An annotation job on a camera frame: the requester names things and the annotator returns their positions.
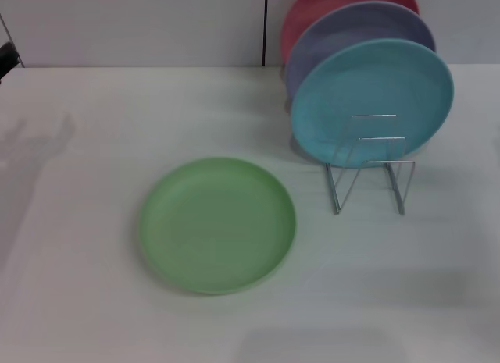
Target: plate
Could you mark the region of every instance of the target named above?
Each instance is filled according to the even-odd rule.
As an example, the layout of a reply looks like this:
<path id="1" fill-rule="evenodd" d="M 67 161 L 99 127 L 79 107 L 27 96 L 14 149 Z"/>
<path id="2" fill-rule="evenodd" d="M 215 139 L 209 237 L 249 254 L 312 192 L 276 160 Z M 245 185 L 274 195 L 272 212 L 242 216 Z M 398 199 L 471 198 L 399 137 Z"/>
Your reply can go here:
<path id="1" fill-rule="evenodd" d="M 317 65 L 362 41 L 397 38 L 436 50 L 429 28 L 419 15 L 393 2 L 357 2 L 316 21 L 298 39 L 288 59 L 285 81 L 293 99 L 300 84 Z"/>
<path id="2" fill-rule="evenodd" d="M 452 75 L 435 52 L 400 39 L 366 41 L 309 74 L 295 95 L 291 125 L 312 157 L 359 167 L 416 150 L 441 127 L 452 101 Z M 406 139 L 359 140 L 368 137 Z"/>
<path id="3" fill-rule="evenodd" d="M 183 165 L 148 196 L 139 244 L 149 266 L 185 290 L 225 294 L 267 278 L 295 235 L 295 210 L 266 170 L 233 158 Z"/>
<path id="4" fill-rule="evenodd" d="M 288 12 L 281 31 L 281 57 L 284 62 L 304 31 L 318 19 L 342 6 L 369 0 L 297 0 Z M 382 0 L 395 2 L 418 13 L 415 0 Z"/>

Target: red plate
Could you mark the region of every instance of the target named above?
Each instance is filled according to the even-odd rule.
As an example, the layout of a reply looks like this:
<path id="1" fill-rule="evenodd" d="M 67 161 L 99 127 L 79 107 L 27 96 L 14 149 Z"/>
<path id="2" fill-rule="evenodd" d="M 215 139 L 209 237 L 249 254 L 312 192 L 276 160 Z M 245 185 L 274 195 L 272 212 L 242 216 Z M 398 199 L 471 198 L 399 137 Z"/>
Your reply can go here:
<path id="1" fill-rule="evenodd" d="M 309 26 L 332 10 L 354 2 L 364 1 L 368 0 L 297 0 L 288 12 L 281 31 L 281 57 L 283 57 L 284 62 L 288 61 L 291 49 Z M 395 2 L 410 8 L 413 12 L 419 12 L 415 0 L 382 1 Z"/>

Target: green plate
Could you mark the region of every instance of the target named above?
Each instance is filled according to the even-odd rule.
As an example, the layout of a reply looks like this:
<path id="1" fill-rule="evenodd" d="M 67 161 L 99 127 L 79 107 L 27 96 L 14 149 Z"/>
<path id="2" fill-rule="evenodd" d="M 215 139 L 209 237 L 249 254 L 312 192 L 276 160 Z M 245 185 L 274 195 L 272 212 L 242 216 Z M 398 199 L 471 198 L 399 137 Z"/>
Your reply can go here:
<path id="1" fill-rule="evenodd" d="M 295 235 L 295 210 L 266 170 L 232 158 L 183 165 L 148 196 L 139 241 L 148 264 L 186 290 L 224 294 L 265 279 Z"/>

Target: white table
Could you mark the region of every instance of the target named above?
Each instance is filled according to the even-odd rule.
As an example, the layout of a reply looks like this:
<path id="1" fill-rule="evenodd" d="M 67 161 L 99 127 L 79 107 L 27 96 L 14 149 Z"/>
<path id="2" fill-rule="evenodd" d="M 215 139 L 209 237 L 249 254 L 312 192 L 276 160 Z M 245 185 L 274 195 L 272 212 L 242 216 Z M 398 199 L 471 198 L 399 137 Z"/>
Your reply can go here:
<path id="1" fill-rule="evenodd" d="M 454 108 L 414 158 L 401 217 L 379 169 L 333 216 L 323 168 L 290 149 L 277 69 L 14 70 L 0 361 L 498 362 L 500 66 L 452 72 Z M 200 297 L 149 274 L 134 220 L 158 178 L 213 155 L 275 174 L 298 231 L 274 277 Z"/>

